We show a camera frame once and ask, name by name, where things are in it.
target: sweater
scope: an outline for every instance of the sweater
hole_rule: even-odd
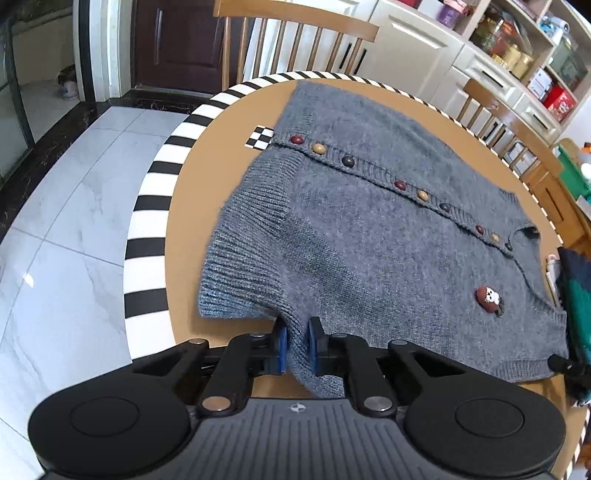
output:
[[[551,354],[567,352],[539,240],[513,193],[416,121],[303,81],[220,211],[199,311],[281,315],[288,367],[320,397],[343,388],[313,373],[312,316],[370,346],[405,339],[507,381],[537,380],[552,375]],[[485,296],[496,313],[479,287],[495,293]]]

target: tabletop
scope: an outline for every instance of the tabletop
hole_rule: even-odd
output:
[[[435,107],[372,80],[324,72],[273,74],[219,93],[191,114],[166,141],[144,182],[132,214],[124,268],[125,318],[132,358],[190,338],[211,346],[249,332],[270,332],[266,320],[202,319],[197,292],[209,238],[220,208],[244,172],[268,145],[297,82],[321,82],[364,95],[419,122],[464,162],[513,192],[541,234],[540,268],[561,245],[527,186],[474,133]],[[588,409],[571,408],[561,376],[524,385],[549,398],[567,422],[567,439],[553,474],[570,473],[588,422]],[[304,398],[295,378],[256,379],[255,396]]]

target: red button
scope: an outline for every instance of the red button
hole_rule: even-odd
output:
[[[501,297],[490,287],[482,285],[476,289],[474,295],[478,304],[488,313],[495,313],[501,308]]]

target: chair back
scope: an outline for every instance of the chair back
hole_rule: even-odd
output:
[[[548,144],[509,106],[476,80],[470,79],[464,91],[468,94],[468,99],[456,119],[461,122],[472,101],[475,100],[479,106],[466,126],[471,129],[481,115],[489,115],[477,134],[478,138],[484,138],[487,135],[496,119],[500,126],[496,134],[486,141],[487,146],[495,147],[507,132],[511,133],[511,138],[509,143],[500,150],[501,158],[504,158],[516,144],[522,145],[517,156],[509,163],[511,170],[515,171],[515,166],[524,158],[527,151],[535,156],[534,162],[524,172],[516,172],[519,179],[528,186],[530,193],[538,200],[540,207],[556,227],[556,232],[560,235],[564,246],[583,255],[591,255],[591,251],[588,251],[589,239],[591,239],[589,221],[560,179],[564,167]]]
[[[529,151],[536,157],[538,162],[544,165],[545,169],[551,175],[554,177],[560,175],[564,167],[554,156],[548,144],[511,110],[509,106],[474,79],[468,80],[463,90],[468,94],[468,99],[457,116],[459,122],[462,121],[468,107],[475,100],[478,103],[478,108],[466,126],[471,129],[483,113],[489,115],[486,123],[477,134],[478,138],[484,138],[489,132],[494,120],[497,120],[500,126],[496,134],[487,140],[487,146],[490,148],[497,146],[507,132],[511,132],[512,136],[506,146],[500,150],[499,156],[501,158],[504,158],[516,145],[521,145],[522,148],[519,153],[509,164],[511,170],[515,171],[515,166],[524,159],[526,153]],[[523,181],[522,177],[523,174],[520,173],[520,180]]]
[[[347,66],[345,67],[345,73],[347,74],[351,73],[351,70],[353,69],[353,64],[359,53],[361,42],[363,40],[373,42],[379,30],[377,25],[359,20],[358,18],[348,17],[347,15],[329,12],[320,8],[306,7],[305,5],[297,5],[277,0],[216,0],[213,8],[213,16],[226,18],[222,44],[222,90],[227,89],[230,85],[230,30],[233,17],[242,17],[240,48],[238,51],[238,71],[236,74],[237,83],[240,83],[243,79],[246,50],[248,48],[247,37],[249,18],[261,19],[261,30],[256,45],[254,68],[252,72],[253,78],[259,76],[259,71],[261,69],[265,30],[267,29],[267,21],[269,19],[281,21],[277,43],[275,44],[275,51],[271,62],[271,73],[277,72],[287,22],[295,22],[298,24],[287,65],[288,72],[292,71],[294,68],[302,31],[304,30],[305,25],[316,27],[316,35],[314,36],[314,41],[308,56],[307,70],[314,69],[314,62],[316,61],[316,54],[318,52],[323,30],[333,30],[338,33],[329,60],[326,67],[323,68],[326,72],[330,72],[335,65],[337,52],[339,51],[343,36],[351,35],[352,37],[357,38]]]

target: red box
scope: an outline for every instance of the red box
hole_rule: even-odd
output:
[[[544,106],[556,120],[561,122],[565,116],[577,105],[573,96],[560,85],[554,85],[544,100]]]

